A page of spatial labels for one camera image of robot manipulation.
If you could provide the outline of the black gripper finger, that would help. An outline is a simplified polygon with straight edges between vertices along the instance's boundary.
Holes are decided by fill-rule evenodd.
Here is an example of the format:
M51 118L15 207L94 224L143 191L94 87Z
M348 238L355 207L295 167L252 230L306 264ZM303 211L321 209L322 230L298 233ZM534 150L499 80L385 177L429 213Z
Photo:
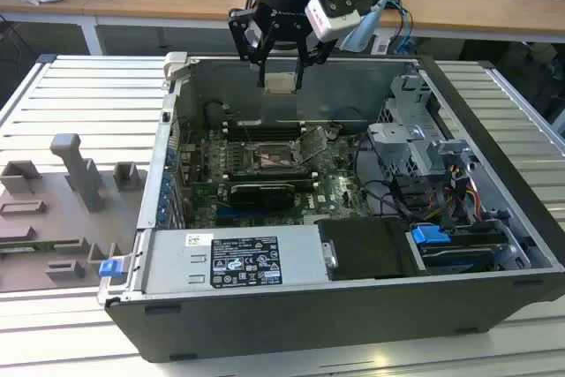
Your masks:
M305 69L314 64L324 64L332 52L331 41L319 41L311 50L307 48L306 37L295 34L294 42L298 48L298 60L295 69L295 88L301 89Z
M266 61L277 36L272 12L270 7L229 11L229 29L240 59L259 66L258 87L265 86Z

